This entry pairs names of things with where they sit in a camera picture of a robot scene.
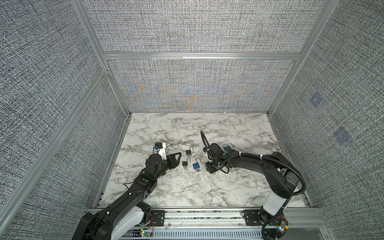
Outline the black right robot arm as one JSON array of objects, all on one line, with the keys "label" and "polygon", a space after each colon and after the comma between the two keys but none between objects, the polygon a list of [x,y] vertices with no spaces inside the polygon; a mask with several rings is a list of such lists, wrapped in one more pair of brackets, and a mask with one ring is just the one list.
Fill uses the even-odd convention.
[{"label": "black right robot arm", "polygon": [[307,186],[300,171],[280,152],[255,155],[236,151],[229,146],[222,149],[218,144],[205,145],[203,151],[209,160],[206,170],[210,174],[218,171],[228,174],[233,168],[263,174],[271,191],[261,212],[269,217],[280,216],[281,210],[287,206],[290,199],[306,190]]}]

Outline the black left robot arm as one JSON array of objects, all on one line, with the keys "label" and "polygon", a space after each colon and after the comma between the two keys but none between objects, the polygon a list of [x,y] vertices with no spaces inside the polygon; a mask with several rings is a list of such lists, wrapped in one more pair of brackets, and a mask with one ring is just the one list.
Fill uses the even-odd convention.
[{"label": "black left robot arm", "polygon": [[80,220],[73,240],[117,240],[136,225],[150,222],[151,206],[144,203],[166,171],[176,168],[181,153],[162,157],[152,154],[128,190],[96,214],[86,213]]}]

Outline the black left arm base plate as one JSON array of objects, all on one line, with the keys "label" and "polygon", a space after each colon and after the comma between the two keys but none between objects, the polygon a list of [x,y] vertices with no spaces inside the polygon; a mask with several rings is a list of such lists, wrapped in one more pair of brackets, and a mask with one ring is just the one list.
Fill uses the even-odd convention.
[{"label": "black left arm base plate", "polygon": [[150,228],[163,227],[165,222],[165,211],[164,210],[151,210],[150,212],[144,213],[143,220],[136,225],[136,227]]}]

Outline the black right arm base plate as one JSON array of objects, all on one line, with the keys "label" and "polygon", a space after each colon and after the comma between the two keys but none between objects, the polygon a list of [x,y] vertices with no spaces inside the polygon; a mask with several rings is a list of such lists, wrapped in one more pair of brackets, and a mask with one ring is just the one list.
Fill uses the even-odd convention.
[{"label": "black right arm base plate", "polygon": [[[245,220],[246,226],[259,226],[261,227],[271,216],[267,212],[262,212],[260,214],[259,210],[243,210],[241,212],[242,217]],[[284,214],[281,214],[276,219],[268,223],[269,226],[281,226],[287,225],[288,220],[285,218]]]}]

